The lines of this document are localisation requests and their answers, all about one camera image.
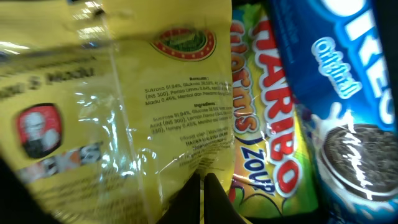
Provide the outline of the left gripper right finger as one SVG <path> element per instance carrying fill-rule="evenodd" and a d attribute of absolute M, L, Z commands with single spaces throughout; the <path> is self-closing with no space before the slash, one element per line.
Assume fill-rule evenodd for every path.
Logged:
<path fill-rule="evenodd" d="M 214 173 L 208 173 L 204 180 L 204 220 L 205 224 L 246 224 Z"/>

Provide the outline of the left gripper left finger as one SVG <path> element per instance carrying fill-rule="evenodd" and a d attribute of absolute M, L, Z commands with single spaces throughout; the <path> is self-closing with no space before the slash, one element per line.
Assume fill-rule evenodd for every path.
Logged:
<path fill-rule="evenodd" d="M 157 224 L 199 224 L 200 204 L 200 175 L 194 173 Z"/>

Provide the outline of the Haribo gummy candy bag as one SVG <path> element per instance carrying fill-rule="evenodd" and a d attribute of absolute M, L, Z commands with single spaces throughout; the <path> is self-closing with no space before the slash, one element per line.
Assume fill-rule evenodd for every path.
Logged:
<path fill-rule="evenodd" d="M 265 6 L 234 8 L 230 37 L 236 162 L 229 199 L 248 218 L 314 212 L 312 165 Z"/>

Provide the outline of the yellow snack bag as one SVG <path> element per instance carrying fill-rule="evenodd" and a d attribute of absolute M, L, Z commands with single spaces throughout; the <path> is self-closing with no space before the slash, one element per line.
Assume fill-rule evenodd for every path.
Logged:
<path fill-rule="evenodd" d="M 2 1 L 1 160 L 56 223 L 155 223 L 233 175 L 230 1 Z"/>

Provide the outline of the blue Oreo cookie pack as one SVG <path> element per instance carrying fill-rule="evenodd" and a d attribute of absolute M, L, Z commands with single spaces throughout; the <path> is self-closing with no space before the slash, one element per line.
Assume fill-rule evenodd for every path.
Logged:
<path fill-rule="evenodd" d="M 397 123 L 372 1 L 274 0 L 272 25 L 331 223 L 397 222 Z"/>

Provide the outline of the dark green box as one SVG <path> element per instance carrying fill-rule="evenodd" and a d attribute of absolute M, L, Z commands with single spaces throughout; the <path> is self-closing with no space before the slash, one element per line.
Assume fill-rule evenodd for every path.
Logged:
<path fill-rule="evenodd" d="M 262 3 L 265 8 L 267 15 L 270 19 L 271 26 L 272 26 L 272 33 L 274 35 L 275 39 L 275 34 L 274 34 L 274 26 L 272 25 L 272 15 L 271 15 L 271 9 L 270 9 L 270 2 L 271 1 L 234 1 L 233 2 L 233 9 L 243 5 L 243 4 L 252 4 L 252 3 Z M 392 96 L 394 99 L 394 108 L 395 108 L 395 114 L 396 114 L 396 123 L 397 123 L 397 2 L 396 1 L 372 1 L 374 3 L 374 7 L 376 9 L 375 13 L 375 18 L 377 22 L 377 28 L 379 31 L 379 38 L 382 44 L 382 49 L 383 49 L 383 54 L 385 57 L 385 61 L 387 64 L 387 69 L 389 73 L 389 83 L 391 86 L 392 90 Z M 279 51 L 279 45 L 275 39 L 277 49 Z M 297 119 L 300 125 L 300 120 L 299 116 L 296 110 L 296 105 L 295 105 L 295 111 L 297 114 Z M 305 133 L 302 131 L 301 125 L 300 125 L 300 130 L 302 132 L 303 139 L 306 143 L 307 142 L 305 139 Z M 318 199 L 318 208 L 314 212 L 306 213 L 306 214 L 300 214 L 300 215 L 293 215 L 293 216 L 287 216 L 287 217 L 279 217 L 279 218 L 269 218 L 269 219 L 261 219 L 261 218 L 247 218 L 248 220 L 254 222 L 254 223 L 331 223 L 330 222 L 330 215 L 328 213 L 328 210 L 323 206 L 322 200 L 321 200 L 321 194 L 319 191 L 319 187 L 317 184 L 317 178 L 315 176 L 315 169 L 313 166 L 313 161 L 312 161 L 312 156 L 310 153 L 310 150 L 307 146 L 307 151 L 309 154 L 310 162 L 312 165 L 312 176 L 313 176 L 313 184 L 315 186 L 315 192 L 317 195 Z"/>

